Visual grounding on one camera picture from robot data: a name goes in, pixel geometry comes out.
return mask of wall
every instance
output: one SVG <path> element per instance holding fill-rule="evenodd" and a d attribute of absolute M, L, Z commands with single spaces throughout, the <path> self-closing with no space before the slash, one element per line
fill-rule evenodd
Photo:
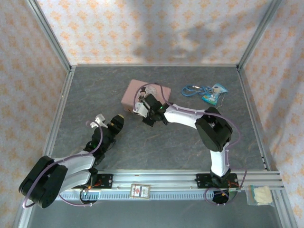
<path fill-rule="evenodd" d="M 38 0 L 72 65 L 235 65 L 270 1 Z"/>
<path fill-rule="evenodd" d="M 245 66 L 251 101 L 304 227 L 304 4 L 285 0 Z"/>
<path fill-rule="evenodd" d="M 0 5 L 0 227 L 23 198 L 19 185 L 42 155 L 66 72 L 25 0 Z"/>

